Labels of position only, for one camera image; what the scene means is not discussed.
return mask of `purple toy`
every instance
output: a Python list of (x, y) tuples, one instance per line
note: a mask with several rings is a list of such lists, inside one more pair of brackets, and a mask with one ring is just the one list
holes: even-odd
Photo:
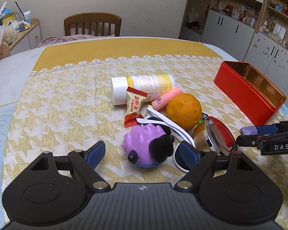
[(137, 167), (157, 167), (174, 151), (174, 137), (151, 123), (134, 126), (130, 133), (124, 135), (124, 140), (122, 148), (128, 154), (129, 162)]

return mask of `wooden chair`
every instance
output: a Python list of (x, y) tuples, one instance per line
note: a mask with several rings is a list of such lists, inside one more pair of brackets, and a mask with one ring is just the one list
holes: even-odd
[(95, 36), (98, 36), (98, 23), (102, 23), (101, 36), (105, 36), (105, 23), (109, 24), (107, 35), (111, 35), (111, 24), (115, 24), (114, 34), (119, 36), (121, 31), (122, 19), (109, 13), (82, 13), (65, 18), (64, 28), (65, 36), (70, 35), (70, 25), (76, 25), (76, 34), (78, 34), (78, 24), (82, 23), (82, 34), (85, 35), (85, 23), (89, 23), (88, 34), (92, 34), (92, 23), (96, 23)]

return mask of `pink lip balm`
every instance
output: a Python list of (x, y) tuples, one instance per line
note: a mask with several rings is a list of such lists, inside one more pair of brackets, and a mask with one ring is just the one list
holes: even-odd
[(181, 93), (182, 90), (180, 89), (180, 87), (176, 86), (173, 90), (170, 90), (169, 92), (163, 94), (160, 98), (157, 98), (156, 100), (151, 102), (151, 105), (156, 111), (158, 111), (161, 108), (165, 107), (172, 98)]

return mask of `black cabinet handle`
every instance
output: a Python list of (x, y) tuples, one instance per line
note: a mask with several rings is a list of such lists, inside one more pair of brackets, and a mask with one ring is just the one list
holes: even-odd
[(272, 50), (272, 52), (271, 52), (271, 54), (270, 54), (270, 55), (272, 55), (272, 53), (273, 53), (274, 49), (275, 49), (275, 46), (273, 47), (273, 50)]
[[(279, 49), (278, 49), (279, 50)], [(277, 50), (277, 52), (276, 52), (276, 54), (275, 54), (275, 57), (274, 57), (274, 59), (276, 58), (276, 56), (277, 56), (277, 54), (278, 54), (278, 50)]]

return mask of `orange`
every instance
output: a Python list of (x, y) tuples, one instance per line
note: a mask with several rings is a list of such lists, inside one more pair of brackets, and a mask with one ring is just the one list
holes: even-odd
[(200, 102), (191, 94), (179, 94), (167, 105), (166, 115), (184, 130), (190, 130), (201, 118)]

